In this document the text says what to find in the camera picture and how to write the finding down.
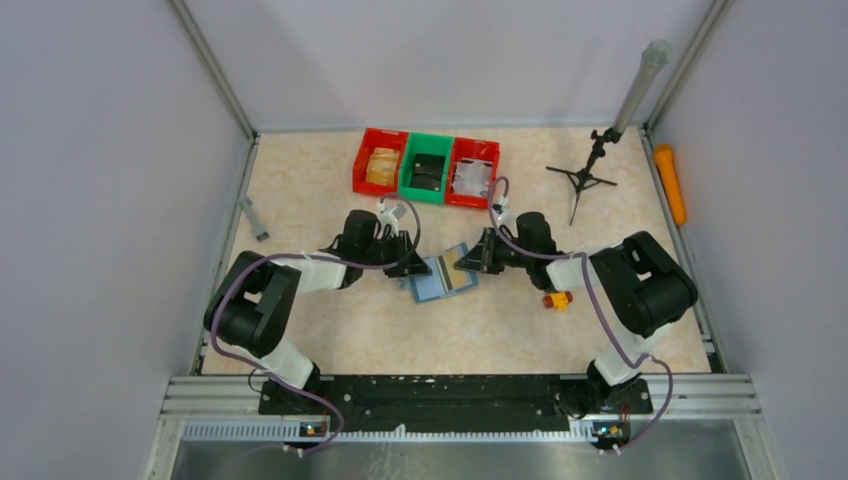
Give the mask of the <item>red bin with orange items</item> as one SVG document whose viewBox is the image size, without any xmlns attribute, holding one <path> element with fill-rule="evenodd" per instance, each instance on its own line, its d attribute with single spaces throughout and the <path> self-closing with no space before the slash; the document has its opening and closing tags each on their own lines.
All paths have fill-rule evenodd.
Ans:
<svg viewBox="0 0 848 480">
<path fill-rule="evenodd" d="M 396 192 L 407 131 L 367 128 L 352 166 L 352 190 L 381 196 Z"/>
</svg>

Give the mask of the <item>gold credit card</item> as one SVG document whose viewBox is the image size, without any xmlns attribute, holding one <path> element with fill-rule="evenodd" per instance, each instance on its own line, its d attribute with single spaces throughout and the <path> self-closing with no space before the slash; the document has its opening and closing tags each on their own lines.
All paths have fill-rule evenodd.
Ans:
<svg viewBox="0 0 848 480">
<path fill-rule="evenodd" d="M 462 249 L 459 247 L 452 248 L 441 256 L 442 266 L 444 267 L 443 279 L 447 291 L 461 289 L 468 284 L 467 273 L 455 267 L 455 263 L 462 256 Z"/>
</svg>

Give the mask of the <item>teal card holder wallet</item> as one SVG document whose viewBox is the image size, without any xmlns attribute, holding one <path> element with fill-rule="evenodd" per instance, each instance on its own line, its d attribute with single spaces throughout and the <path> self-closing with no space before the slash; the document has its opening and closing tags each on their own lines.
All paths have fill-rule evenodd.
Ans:
<svg viewBox="0 0 848 480">
<path fill-rule="evenodd" d="M 470 251 L 466 243 L 460 243 L 443 251 L 439 255 L 424 258 L 424 261 L 432 269 L 432 274 L 429 276 L 403 278 L 399 281 L 400 287 L 403 290 L 409 291 L 416 303 L 453 297 L 477 287 L 479 285 L 477 273 L 464 271 L 468 275 L 468 284 L 464 288 L 453 291 L 447 291 L 445 289 L 445 280 L 443 279 L 444 267 L 442 266 L 441 256 L 446 251 L 456 247 L 462 249 L 463 256 Z"/>
</svg>

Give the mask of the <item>grey cylinder on tripod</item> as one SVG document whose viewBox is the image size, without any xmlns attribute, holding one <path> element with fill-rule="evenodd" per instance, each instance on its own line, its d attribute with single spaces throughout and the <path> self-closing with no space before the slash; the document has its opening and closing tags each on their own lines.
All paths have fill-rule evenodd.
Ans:
<svg viewBox="0 0 848 480">
<path fill-rule="evenodd" d="M 665 39 L 652 40 L 643 50 L 637 73 L 611 126 L 617 135 L 623 135 L 630 125 L 656 76 L 668 64 L 671 52 L 671 43 Z"/>
</svg>

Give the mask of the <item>red bin with clear bags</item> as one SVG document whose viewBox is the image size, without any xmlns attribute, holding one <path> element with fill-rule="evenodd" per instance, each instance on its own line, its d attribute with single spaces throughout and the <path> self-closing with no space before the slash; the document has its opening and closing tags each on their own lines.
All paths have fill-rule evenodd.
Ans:
<svg viewBox="0 0 848 480">
<path fill-rule="evenodd" d="M 496 178 L 499 160 L 498 142 L 455 137 L 444 203 L 456 207 L 485 209 L 488 190 Z"/>
</svg>

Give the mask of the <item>green plastic bin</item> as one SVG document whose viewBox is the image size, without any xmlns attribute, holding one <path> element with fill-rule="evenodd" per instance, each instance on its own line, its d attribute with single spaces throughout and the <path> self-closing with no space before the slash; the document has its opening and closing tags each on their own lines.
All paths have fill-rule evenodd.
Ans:
<svg viewBox="0 0 848 480">
<path fill-rule="evenodd" d="M 412 201 L 443 204 L 454 138 L 420 132 L 408 137 L 398 192 Z"/>
</svg>

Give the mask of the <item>black mini tripod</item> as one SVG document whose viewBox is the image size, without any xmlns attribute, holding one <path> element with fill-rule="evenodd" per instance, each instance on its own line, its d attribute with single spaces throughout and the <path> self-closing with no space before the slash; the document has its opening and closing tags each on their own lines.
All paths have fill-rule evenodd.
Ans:
<svg viewBox="0 0 848 480">
<path fill-rule="evenodd" d="M 553 166 L 545 167 L 547 171 L 565 175 L 574 190 L 573 206 L 569 215 L 570 225 L 574 223 L 580 199 L 584 191 L 598 185 L 608 185 L 613 187 L 618 185 L 618 183 L 615 181 L 597 177 L 592 173 L 592 169 L 599 159 L 604 158 L 606 156 L 605 146 L 607 144 L 617 144 L 622 136 L 622 132 L 619 132 L 618 130 L 615 130 L 612 127 L 608 128 L 603 133 L 599 133 L 597 130 L 593 130 L 590 135 L 590 138 L 593 141 L 593 145 L 590 154 L 587 158 L 586 164 L 583 168 L 577 171 L 572 171 Z"/>
</svg>

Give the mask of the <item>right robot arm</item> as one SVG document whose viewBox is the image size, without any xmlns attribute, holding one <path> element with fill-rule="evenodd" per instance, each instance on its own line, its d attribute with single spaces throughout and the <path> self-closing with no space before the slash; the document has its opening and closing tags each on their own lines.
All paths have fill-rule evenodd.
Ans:
<svg viewBox="0 0 848 480">
<path fill-rule="evenodd" d="M 589 363 L 586 379 L 568 399 L 584 409 L 612 412 L 627 397 L 646 362 L 663 369 L 654 347 L 698 300 L 694 281 L 646 231 L 593 253 L 560 251 L 540 212 L 517 217 L 516 228 L 487 227 L 456 261 L 459 270 L 497 275 L 524 270 L 548 294 L 585 289 L 609 341 Z"/>
</svg>

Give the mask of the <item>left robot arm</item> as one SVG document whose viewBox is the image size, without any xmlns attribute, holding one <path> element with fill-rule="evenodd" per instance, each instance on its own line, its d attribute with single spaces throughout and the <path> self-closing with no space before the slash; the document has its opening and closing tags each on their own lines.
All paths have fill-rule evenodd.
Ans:
<svg viewBox="0 0 848 480">
<path fill-rule="evenodd" d="M 314 410 L 321 397 L 314 381 L 319 369 L 284 337 L 294 302 L 300 295 L 346 289 L 367 270 L 397 279 L 430 274 L 414 235 L 399 227 L 406 212 L 402 205 L 378 213 L 353 210 L 332 243 L 309 254 L 269 260 L 241 252 L 209 302 L 205 330 L 228 352 L 282 380 L 282 398 L 292 410 Z"/>
</svg>

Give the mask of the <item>orange flashlight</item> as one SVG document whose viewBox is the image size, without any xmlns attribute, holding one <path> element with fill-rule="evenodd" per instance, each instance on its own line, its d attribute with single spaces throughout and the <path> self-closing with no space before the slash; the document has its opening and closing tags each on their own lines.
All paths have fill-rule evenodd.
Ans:
<svg viewBox="0 0 848 480">
<path fill-rule="evenodd" d="M 657 145 L 654 148 L 653 160 L 663 185 L 673 222 L 676 226 L 681 226 L 686 222 L 687 215 L 675 170 L 673 149 L 668 144 Z"/>
</svg>

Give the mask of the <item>aluminium frame rail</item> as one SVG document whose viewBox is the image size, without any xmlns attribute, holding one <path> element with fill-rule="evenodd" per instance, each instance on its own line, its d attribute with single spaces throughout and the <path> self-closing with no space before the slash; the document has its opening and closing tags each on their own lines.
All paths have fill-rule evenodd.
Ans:
<svg viewBox="0 0 848 480">
<path fill-rule="evenodd" d="M 578 409 L 580 375 L 169 382 L 148 479 L 782 479 L 752 380 L 646 374 Z"/>
</svg>

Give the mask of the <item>grey bracket tool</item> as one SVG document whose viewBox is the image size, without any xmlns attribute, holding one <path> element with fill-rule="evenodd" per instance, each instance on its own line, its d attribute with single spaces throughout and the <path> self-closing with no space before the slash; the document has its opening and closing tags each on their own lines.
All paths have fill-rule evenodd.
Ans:
<svg viewBox="0 0 848 480">
<path fill-rule="evenodd" d="M 253 202 L 248 196 L 241 197 L 237 204 L 247 218 L 252 234 L 257 242 L 264 242 L 270 238 L 270 234 L 264 223 L 261 222 L 253 208 Z"/>
</svg>

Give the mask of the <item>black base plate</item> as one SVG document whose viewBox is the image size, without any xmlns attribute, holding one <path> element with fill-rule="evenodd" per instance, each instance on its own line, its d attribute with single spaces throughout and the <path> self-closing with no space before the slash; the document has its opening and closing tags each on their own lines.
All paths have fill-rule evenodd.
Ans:
<svg viewBox="0 0 848 480">
<path fill-rule="evenodd" d="M 316 415 L 338 421 L 346 433 L 523 433 L 565 431 L 590 415 L 650 414 L 654 405 L 638 378 L 609 410 L 584 409 L 568 399 L 585 375 L 336 375 L 309 382 L 308 396 L 266 381 L 262 415 Z"/>
</svg>

